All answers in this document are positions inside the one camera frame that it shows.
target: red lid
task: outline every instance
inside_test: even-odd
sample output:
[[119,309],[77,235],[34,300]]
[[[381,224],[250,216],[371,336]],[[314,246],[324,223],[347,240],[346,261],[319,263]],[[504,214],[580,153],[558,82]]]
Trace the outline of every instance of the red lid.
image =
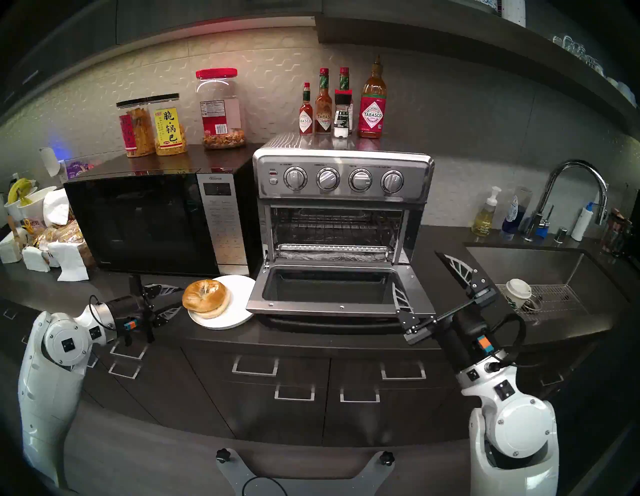
[[235,77],[238,69],[234,67],[216,67],[214,69],[200,69],[196,71],[198,79],[221,79],[222,77]]

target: shelf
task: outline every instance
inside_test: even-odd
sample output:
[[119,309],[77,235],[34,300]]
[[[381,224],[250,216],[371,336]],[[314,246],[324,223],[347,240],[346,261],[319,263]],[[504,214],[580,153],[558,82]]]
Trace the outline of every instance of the shelf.
[[550,40],[496,15],[435,0],[325,0],[323,13],[316,16],[321,43],[411,49],[505,70],[583,103],[640,140],[640,115],[604,77]]

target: white plate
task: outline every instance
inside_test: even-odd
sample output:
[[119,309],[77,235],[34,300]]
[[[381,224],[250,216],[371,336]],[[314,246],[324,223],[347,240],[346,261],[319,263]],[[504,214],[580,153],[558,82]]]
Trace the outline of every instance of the white plate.
[[220,281],[231,293],[231,301],[227,308],[213,319],[203,319],[192,310],[189,310],[191,320],[209,329],[222,330],[239,326],[253,317],[253,314],[246,309],[246,304],[249,302],[249,296],[251,296],[253,285],[255,284],[253,279],[247,276],[231,275],[216,277],[214,281]]

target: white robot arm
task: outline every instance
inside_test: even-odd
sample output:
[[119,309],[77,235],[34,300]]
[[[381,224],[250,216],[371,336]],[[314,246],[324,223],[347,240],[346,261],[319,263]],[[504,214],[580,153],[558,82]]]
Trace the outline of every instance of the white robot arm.
[[117,335],[129,344],[134,327],[145,329],[152,342],[151,326],[162,325],[181,308],[173,303],[154,312],[150,303],[181,288],[142,287],[140,278],[132,276],[130,289],[129,296],[90,303],[79,317],[42,312],[33,323],[18,382],[22,451],[27,462],[58,487],[67,487],[64,441],[76,415],[93,345],[104,346]]
[[115,338],[115,329],[104,303],[88,305],[83,314],[42,312],[29,335],[20,368],[18,399],[22,417],[22,450],[27,461],[66,487],[63,444],[76,415],[84,374],[94,343],[101,346]]
[[[518,390],[517,365],[493,336],[502,325],[517,321],[517,351],[526,336],[525,322],[509,314],[490,328],[479,310],[498,297],[488,278],[461,260],[436,254],[469,301],[436,319],[405,326],[404,336],[409,344],[434,338],[455,370],[462,394],[482,400],[469,420],[471,494],[554,496],[559,466],[554,409],[548,401]],[[413,320],[401,308],[398,317],[400,322]]]

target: banana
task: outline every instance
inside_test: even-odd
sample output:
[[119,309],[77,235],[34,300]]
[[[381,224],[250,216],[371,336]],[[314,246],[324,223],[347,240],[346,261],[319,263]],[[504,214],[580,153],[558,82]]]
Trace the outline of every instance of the banana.
[[12,204],[14,202],[17,202],[18,198],[24,198],[30,192],[31,192],[31,181],[25,177],[21,177],[16,182],[14,182],[13,185],[11,186],[11,189],[9,190],[9,195],[7,197],[7,201],[9,202],[9,204]]

